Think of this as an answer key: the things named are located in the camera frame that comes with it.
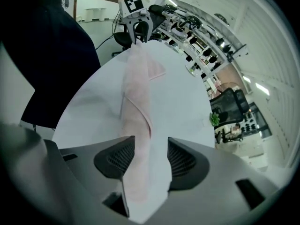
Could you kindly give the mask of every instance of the fluorescent light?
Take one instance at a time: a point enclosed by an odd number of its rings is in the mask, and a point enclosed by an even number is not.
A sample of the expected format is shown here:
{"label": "fluorescent light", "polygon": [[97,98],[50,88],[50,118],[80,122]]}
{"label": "fluorescent light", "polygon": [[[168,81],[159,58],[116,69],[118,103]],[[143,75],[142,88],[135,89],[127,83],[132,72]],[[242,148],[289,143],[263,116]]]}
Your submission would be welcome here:
{"label": "fluorescent light", "polygon": [[267,94],[268,96],[270,96],[270,93],[269,93],[269,90],[266,89],[265,87],[263,87],[262,85],[258,84],[258,83],[255,83],[256,84],[256,87],[258,89],[260,89],[261,91],[263,91],[265,94]]}
{"label": "fluorescent light", "polygon": [[250,80],[249,78],[247,78],[247,77],[245,77],[245,76],[243,76],[243,78],[244,78],[244,80],[245,80],[246,82],[248,82],[248,83],[251,82],[251,80]]}
{"label": "fluorescent light", "polygon": [[177,4],[175,2],[173,2],[172,0],[168,0],[169,2],[171,2],[175,7],[177,7]]}

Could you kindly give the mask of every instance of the black pants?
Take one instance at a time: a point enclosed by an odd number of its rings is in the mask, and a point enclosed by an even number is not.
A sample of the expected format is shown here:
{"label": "black pants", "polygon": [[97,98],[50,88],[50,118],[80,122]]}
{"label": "black pants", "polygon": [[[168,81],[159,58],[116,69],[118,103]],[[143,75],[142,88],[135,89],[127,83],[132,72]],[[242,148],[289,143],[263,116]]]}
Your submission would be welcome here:
{"label": "black pants", "polygon": [[3,33],[7,52],[35,89],[22,120],[56,128],[74,94],[100,68],[99,60],[92,40],[61,0],[24,10]]}

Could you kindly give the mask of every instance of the ceiling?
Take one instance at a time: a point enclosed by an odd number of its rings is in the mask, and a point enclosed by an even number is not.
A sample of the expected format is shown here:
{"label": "ceiling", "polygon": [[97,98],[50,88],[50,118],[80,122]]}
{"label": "ceiling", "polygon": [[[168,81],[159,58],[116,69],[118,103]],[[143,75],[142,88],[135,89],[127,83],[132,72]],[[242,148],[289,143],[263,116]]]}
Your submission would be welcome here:
{"label": "ceiling", "polygon": [[[193,11],[220,13],[235,36],[247,44],[249,55],[236,60],[250,78],[254,101],[260,107],[286,158],[295,152],[300,127],[299,52],[282,18],[266,0],[176,0]],[[259,83],[270,96],[256,88]]]}

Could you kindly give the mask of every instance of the floor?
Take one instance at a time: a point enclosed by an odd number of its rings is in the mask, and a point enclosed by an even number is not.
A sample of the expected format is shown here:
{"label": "floor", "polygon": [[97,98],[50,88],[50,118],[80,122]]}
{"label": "floor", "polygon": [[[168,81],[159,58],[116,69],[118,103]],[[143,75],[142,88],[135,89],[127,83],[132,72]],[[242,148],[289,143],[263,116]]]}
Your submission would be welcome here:
{"label": "floor", "polygon": [[[94,46],[98,47],[104,40],[112,35],[112,21],[93,21],[93,22],[81,22],[81,27],[87,32],[92,39]],[[116,32],[122,32],[123,26],[117,27]],[[101,66],[104,66],[110,59],[112,59],[112,53],[122,51],[122,46],[117,44],[114,38],[109,39],[97,49],[97,55]],[[24,128],[33,130],[32,124],[27,122],[20,122],[20,125]],[[54,130],[47,127],[36,127],[37,133],[47,140],[51,140],[54,134]]]}

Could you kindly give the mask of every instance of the towel fold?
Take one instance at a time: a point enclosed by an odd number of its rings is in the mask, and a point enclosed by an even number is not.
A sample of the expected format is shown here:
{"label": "towel fold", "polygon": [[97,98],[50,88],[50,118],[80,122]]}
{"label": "towel fold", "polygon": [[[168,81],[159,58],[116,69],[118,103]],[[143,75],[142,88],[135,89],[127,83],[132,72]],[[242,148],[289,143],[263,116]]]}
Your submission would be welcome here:
{"label": "towel fold", "polygon": [[152,131],[149,80],[163,74],[164,67],[146,53],[141,41],[131,45],[123,79],[120,136],[135,136],[135,156],[123,177],[126,198],[135,202],[145,201],[148,191]]}

